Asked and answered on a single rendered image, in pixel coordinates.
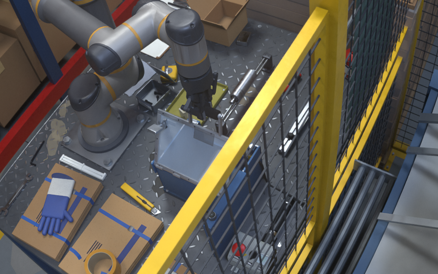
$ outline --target yellow-green tray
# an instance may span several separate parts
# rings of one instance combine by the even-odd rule
[[[217,107],[217,105],[219,105],[219,103],[221,102],[221,99],[224,97],[224,95],[227,93],[228,90],[229,90],[228,86],[221,84],[221,83],[217,83],[216,94],[212,95],[212,107],[213,108],[215,108],[215,107]],[[167,112],[172,113],[173,115],[180,117],[179,108],[182,105],[186,104],[186,102],[187,102],[186,96],[187,96],[186,91],[184,89],[182,89],[179,92],[179,95],[177,95],[177,97],[175,97],[175,99],[173,99],[172,103],[168,106]],[[204,123],[205,123],[205,121],[197,119],[197,117],[195,117],[194,115],[192,116],[192,118],[195,120],[198,120],[201,125],[204,125]]]

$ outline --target tape roll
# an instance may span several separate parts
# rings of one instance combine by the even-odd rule
[[[113,253],[106,249],[96,249],[87,255],[86,262],[84,264],[86,274],[95,274],[94,268],[96,267],[97,263],[106,259],[111,259],[113,262],[111,270],[106,272],[108,274],[121,274],[121,265],[116,260],[116,257],[113,255]]]

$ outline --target box cutter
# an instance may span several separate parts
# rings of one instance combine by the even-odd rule
[[[124,183],[121,186],[121,189],[126,192],[129,196],[131,196],[135,201],[137,201],[144,209],[151,212],[153,215],[159,214],[161,211],[158,210],[150,201],[148,201],[145,197],[139,194],[135,189],[129,186],[127,183]]]

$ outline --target glove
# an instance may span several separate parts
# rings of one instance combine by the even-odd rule
[[[47,198],[41,212],[38,231],[43,235],[53,235],[60,231],[60,223],[67,219],[73,222],[72,216],[67,211],[68,201],[73,192],[75,181],[70,177],[52,175],[52,182],[47,192]]]

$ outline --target wrench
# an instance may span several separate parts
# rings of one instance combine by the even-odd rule
[[[23,184],[21,184],[21,186],[18,187],[18,190],[14,193],[13,197],[11,197],[11,199],[8,201],[8,203],[3,208],[0,209],[0,214],[3,211],[5,212],[4,213],[5,216],[8,214],[8,209],[11,207],[11,205],[14,203],[14,201],[16,201],[16,198],[18,198],[18,195],[21,193],[23,188],[25,188],[25,186],[28,184],[28,182],[33,180],[33,177],[34,176],[31,176],[30,174],[26,175]]]

